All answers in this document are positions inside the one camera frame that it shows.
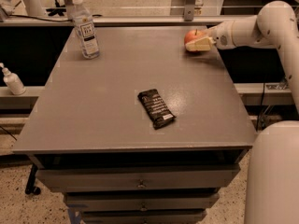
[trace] drawer knob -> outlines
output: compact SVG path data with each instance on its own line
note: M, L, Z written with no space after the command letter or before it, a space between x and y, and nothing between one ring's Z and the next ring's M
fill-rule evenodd
M141 211L141 212L146 212L146 211L148 211L148 208L146 207L146 205L145 205L144 203L142 203L142 206L141 206L141 208L140 208L140 211Z
M139 181L139 184L137 185L137 187L138 187L139 189L144 189L144 188L146 187L146 185L144 184L143 180L140 180L140 181Z

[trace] white bottle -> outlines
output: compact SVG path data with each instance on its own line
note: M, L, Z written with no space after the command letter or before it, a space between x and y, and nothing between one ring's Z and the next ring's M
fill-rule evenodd
M83 6L83 0L72 1L74 4L72 19L83 56L87 59L98 57L100 50L94 31L93 16L90 11Z
M3 80L13 94L20 95L26 91L17 74L11 73L7 68L3 68L2 72L4 74Z

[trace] black packet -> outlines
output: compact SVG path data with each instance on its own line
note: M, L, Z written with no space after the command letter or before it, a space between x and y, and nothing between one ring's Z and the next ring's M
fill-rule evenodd
M160 129L175 120L176 116L170 112L156 89L140 92L138 94L138 99L146 109L155 130Z

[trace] table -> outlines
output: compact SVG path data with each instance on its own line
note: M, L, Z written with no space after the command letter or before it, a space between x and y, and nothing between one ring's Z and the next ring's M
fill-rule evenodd
M192 28L96 28L93 60L68 38L13 150L86 223L194 223L238 173L256 133L217 50L185 50ZM149 89L177 116L160 130Z

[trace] floor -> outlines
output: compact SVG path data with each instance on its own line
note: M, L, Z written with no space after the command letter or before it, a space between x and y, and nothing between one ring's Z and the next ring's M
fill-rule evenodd
M85 2L93 14L157 16L169 12L168 4L171 0L85 0ZM23 122L5 119L0 125L18 139ZM62 194L51 193L38 181L36 185L41 188L40 195L24 193L30 165L1 162L1 158L11 154L14 143L15 139L0 129L0 223L70 223ZM248 162L249 154L240 163L241 172L234 181L227 188L221 189L221 198L207 210L207 216L202 224L243 223Z

